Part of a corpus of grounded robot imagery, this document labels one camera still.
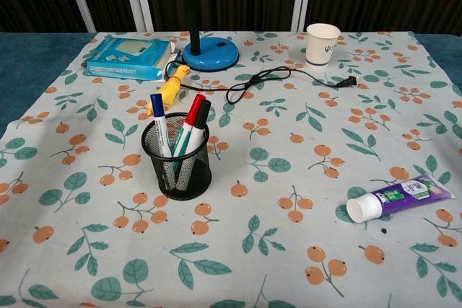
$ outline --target blue marker cap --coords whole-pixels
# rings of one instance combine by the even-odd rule
[[[152,110],[154,112],[154,117],[163,117],[164,113],[164,103],[162,102],[162,94],[151,94]]]

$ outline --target black marker cap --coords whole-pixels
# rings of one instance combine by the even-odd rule
[[[207,117],[209,117],[210,106],[212,103],[208,100],[202,100],[199,111],[197,112],[197,118],[194,122],[194,128],[204,129]]]

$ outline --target marker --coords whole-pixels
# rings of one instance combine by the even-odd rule
[[[168,146],[167,124],[165,122],[164,105],[162,94],[151,94],[151,102],[154,111],[154,125],[157,132],[160,155],[164,158],[171,158],[172,153]],[[163,164],[164,178],[166,178],[167,189],[175,188],[175,172],[170,164]]]
[[[183,127],[180,129],[180,134],[175,143],[175,147],[173,148],[173,157],[181,157],[186,153],[186,147],[189,142],[189,137],[191,135],[191,130],[193,129],[194,122],[196,121],[197,112],[199,111],[199,107],[201,106],[202,100],[205,99],[205,96],[202,94],[196,94],[196,98],[193,101],[191,109],[186,116],[185,122],[183,123]],[[175,163],[175,168],[178,168],[178,162]]]
[[[202,138],[204,137],[205,123],[207,122],[207,117],[209,116],[210,105],[211,103],[208,100],[203,100],[201,102],[201,106],[197,112],[196,121],[194,122],[193,130],[191,130],[191,136],[189,137],[189,142],[186,147],[185,154],[195,151],[201,145]],[[193,172],[194,161],[194,158],[187,158],[183,161],[176,184],[176,188],[178,190],[186,190],[188,187],[189,178]]]

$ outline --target purple toothpaste tube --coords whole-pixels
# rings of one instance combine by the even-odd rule
[[[428,175],[390,185],[346,202],[346,211],[356,223],[386,216],[404,209],[455,198]]]

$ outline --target floral tablecloth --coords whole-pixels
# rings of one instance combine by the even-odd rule
[[[215,88],[299,69],[305,33],[216,32],[240,50]],[[100,33],[0,140],[0,306],[459,307],[462,202],[364,224],[345,203],[426,172],[461,197],[462,94],[412,32],[339,38],[331,89],[294,73],[236,105],[206,92],[212,183],[164,197],[141,148],[159,84],[85,76]],[[212,33],[203,32],[202,36]],[[181,90],[168,112],[187,111]]]

